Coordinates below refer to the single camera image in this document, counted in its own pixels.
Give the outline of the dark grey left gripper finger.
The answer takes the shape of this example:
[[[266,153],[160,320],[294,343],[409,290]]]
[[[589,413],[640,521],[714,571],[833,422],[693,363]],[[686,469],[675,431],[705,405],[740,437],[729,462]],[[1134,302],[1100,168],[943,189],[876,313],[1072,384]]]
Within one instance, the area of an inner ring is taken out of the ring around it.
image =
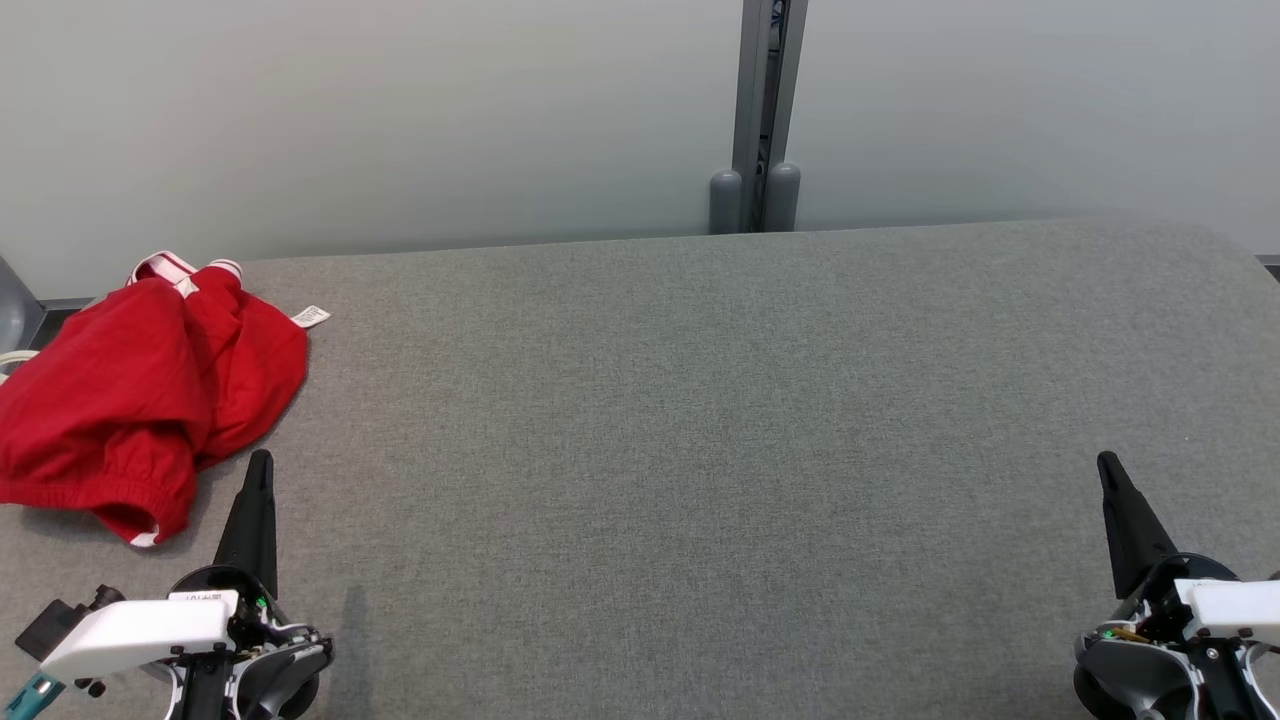
[[[274,460],[266,450],[250,455],[214,562],[255,577],[266,594],[279,597]]]

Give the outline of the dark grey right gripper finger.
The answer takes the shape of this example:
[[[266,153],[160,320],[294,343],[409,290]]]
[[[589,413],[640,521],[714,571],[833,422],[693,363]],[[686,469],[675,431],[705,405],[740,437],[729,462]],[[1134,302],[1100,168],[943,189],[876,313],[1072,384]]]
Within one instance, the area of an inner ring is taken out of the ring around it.
[[[1125,600],[1178,548],[1119,456],[1112,451],[1098,454],[1097,468],[1114,591]]]

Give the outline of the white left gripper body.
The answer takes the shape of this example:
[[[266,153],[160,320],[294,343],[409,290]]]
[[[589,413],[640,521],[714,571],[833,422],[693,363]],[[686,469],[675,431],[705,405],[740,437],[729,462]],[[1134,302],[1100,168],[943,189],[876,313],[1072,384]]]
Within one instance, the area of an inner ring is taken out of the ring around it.
[[[255,577],[212,565],[163,600],[124,600],[102,585],[88,606],[49,606],[40,671],[97,685],[145,670],[170,684],[168,719],[298,719],[332,665],[332,639],[292,623]]]

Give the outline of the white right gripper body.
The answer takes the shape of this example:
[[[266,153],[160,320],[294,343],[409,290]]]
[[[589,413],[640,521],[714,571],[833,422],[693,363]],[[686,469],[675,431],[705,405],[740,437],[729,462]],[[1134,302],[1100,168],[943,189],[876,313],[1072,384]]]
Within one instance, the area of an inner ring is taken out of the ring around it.
[[[1114,559],[1114,589],[1121,601],[1110,635],[1144,644],[1189,644],[1193,639],[1276,646],[1276,579],[1245,582],[1199,553]]]

